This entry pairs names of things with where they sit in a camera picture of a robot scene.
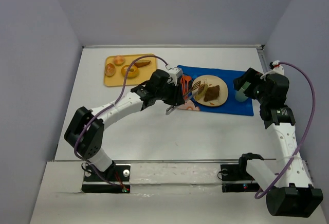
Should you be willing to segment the green cup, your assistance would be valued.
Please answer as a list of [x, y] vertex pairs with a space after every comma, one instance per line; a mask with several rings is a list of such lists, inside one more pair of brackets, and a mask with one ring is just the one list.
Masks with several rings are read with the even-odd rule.
[[235, 99], [238, 102], [245, 102], [248, 97], [245, 95], [245, 90], [249, 87], [250, 83], [249, 82], [245, 82], [242, 87], [239, 90], [235, 91]]

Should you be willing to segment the dark brown bread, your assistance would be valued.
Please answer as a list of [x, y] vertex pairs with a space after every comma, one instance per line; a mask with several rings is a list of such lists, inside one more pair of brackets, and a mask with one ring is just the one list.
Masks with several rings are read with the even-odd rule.
[[204, 95], [204, 101], [209, 102], [217, 99], [220, 95], [220, 86], [210, 86], [208, 87], [205, 95]]

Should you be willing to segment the seeded bread slice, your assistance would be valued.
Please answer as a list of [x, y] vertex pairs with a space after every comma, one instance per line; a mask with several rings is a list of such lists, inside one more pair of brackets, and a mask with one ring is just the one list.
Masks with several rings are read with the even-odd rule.
[[196, 92], [196, 95], [194, 96], [194, 99], [195, 99], [196, 101], [198, 101], [198, 100], [200, 100], [202, 97], [204, 97], [205, 94], [206, 94], [206, 92], [207, 92], [207, 89], [208, 89], [208, 84], [206, 84], [206, 83], [202, 84], [202, 85], [198, 88], [198, 90], [197, 90], [197, 92]]

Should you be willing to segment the metal tongs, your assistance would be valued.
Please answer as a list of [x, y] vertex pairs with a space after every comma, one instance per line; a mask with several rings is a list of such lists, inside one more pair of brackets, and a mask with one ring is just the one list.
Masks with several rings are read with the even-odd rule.
[[192, 87], [188, 90], [188, 92], [183, 95], [184, 103], [180, 105], [177, 104], [170, 106], [169, 108], [166, 109], [166, 115], [171, 114], [178, 107], [185, 105], [189, 100], [191, 100], [197, 94], [197, 90], [200, 86], [201, 86], [201, 81], [197, 81], [195, 84], [193, 84]]

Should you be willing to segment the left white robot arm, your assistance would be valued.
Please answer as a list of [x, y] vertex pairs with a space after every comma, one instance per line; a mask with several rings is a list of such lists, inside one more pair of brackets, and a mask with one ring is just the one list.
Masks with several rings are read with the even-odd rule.
[[183, 72], [180, 68], [158, 69], [149, 80], [132, 88], [117, 101], [101, 107], [78, 108], [64, 134], [64, 139], [74, 148], [75, 155], [89, 163], [96, 175], [109, 182], [115, 173], [115, 163], [102, 148], [104, 131], [120, 119], [143, 111], [162, 101], [169, 106], [184, 104], [181, 92]]

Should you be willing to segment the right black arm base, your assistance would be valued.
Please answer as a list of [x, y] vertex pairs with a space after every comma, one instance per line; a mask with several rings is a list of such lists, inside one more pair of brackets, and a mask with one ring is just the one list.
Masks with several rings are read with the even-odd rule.
[[256, 193], [260, 189], [250, 175], [240, 171], [238, 164], [221, 164], [217, 177], [222, 182], [223, 193]]

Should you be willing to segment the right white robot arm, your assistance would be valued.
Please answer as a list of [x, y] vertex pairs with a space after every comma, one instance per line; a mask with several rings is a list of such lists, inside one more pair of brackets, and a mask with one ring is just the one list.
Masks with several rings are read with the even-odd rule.
[[239, 158], [239, 171], [251, 176], [261, 192], [255, 198], [266, 198], [272, 216], [310, 217], [323, 200], [321, 189], [313, 186], [300, 157], [300, 143], [295, 132], [293, 111], [285, 104], [289, 80], [279, 64], [262, 74], [249, 68], [233, 81], [242, 91], [260, 104], [260, 116], [273, 144], [279, 173], [274, 173], [258, 154], [246, 153]]

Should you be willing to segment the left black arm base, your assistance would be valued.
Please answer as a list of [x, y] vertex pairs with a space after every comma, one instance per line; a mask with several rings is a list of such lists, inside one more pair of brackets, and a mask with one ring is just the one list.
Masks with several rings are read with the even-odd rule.
[[93, 194], [128, 194], [130, 193], [130, 164], [116, 164], [112, 175], [107, 178], [107, 183], [103, 181], [87, 163], [81, 164], [84, 171], [81, 191]]

